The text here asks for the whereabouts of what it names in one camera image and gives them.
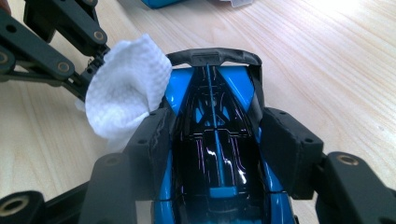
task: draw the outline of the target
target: tissue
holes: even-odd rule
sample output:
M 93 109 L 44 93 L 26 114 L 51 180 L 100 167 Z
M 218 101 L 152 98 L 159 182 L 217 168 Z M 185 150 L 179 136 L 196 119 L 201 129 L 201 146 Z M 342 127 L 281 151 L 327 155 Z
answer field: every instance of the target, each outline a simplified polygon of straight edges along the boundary
M 85 110 L 109 152 L 121 151 L 150 111 L 158 108 L 172 64 L 148 35 L 121 41 L 105 55 L 88 88 Z

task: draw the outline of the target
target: wooden table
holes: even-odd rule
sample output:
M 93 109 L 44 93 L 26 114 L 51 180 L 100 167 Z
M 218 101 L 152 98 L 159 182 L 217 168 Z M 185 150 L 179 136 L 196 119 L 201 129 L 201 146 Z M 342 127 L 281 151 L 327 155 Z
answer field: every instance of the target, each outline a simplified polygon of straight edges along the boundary
M 23 1 L 10 1 L 21 21 Z M 100 1 L 108 45 L 144 33 L 165 52 L 224 47 L 263 62 L 268 106 L 291 113 L 325 152 L 360 156 L 396 189 L 396 4 L 393 1 L 267 1 L 232 8 L 218 0 L 152 10 L 138 0 Z M 56 35 L 51 44 L 80 72 L 88 58 Z M 0 83 L 0 198 L 34 189 L 46 200 L 85 181 L 106 141 L 62 88 Z M 293 202 L 316 223 L 314 202 Z

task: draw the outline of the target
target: metal screw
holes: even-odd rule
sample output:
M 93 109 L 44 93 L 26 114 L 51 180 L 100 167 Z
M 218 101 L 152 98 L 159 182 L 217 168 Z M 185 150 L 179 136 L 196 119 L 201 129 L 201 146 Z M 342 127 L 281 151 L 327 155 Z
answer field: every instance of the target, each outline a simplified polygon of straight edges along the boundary
M 58 70 L 61 72 L 68 72 L 70 69 L 70 66 L 68 63 L 65 62 L 60 62 L 58 63 Z
M 358 165 L 359 164 L 359 162 L 355 158 L 352 158 L 348 155 L 339 155 L 339 156 L 337 156 L 337 159 L 346 165 Z
M 93 36 L 97 39 L 97 40 L 103 40 L 104 35 L 102 32 L 100 31 L 95 31 L 95 33 L 93 33 Z
M 8 56 L 4 52 L 0 51 L 0 64 L 4 64 L 7 62 L 8 62 Z

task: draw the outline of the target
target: toy car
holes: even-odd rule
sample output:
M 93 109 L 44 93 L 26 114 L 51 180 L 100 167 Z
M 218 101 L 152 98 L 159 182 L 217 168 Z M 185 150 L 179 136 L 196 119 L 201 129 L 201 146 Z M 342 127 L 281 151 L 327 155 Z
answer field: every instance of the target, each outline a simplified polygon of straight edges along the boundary
M 192 67 L 175 69 L 165 92 L 176 120 L 155 222 L 294 223 L 289 197 L 259 150 L 260 58 L 236 49 L 168 57 Z M 226 61 L 248 66 L 221 66 Z

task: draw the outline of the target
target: blue object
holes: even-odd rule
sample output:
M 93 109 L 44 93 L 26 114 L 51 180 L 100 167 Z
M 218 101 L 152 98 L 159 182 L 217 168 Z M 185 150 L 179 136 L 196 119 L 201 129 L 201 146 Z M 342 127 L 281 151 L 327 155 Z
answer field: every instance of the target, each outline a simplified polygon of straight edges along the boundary
M 151 8 L 160 8 L 180 2 L 180 0 L 142 0 L 146 6 Z
M 165 92 L 172 154 L 154 222 L 292 223 L 289 196 L 260 149 L 260 59 L 223 49 L 169 58 L 191 67 L 174 69 Z M 222 66 L 225 61 L 249 66 Z
M 175 114 L 181 106 L 186 89 L 189 87 L 193 68 L 176 69 L 172 71 L 168 86 L 166 87 L 165 97 Z

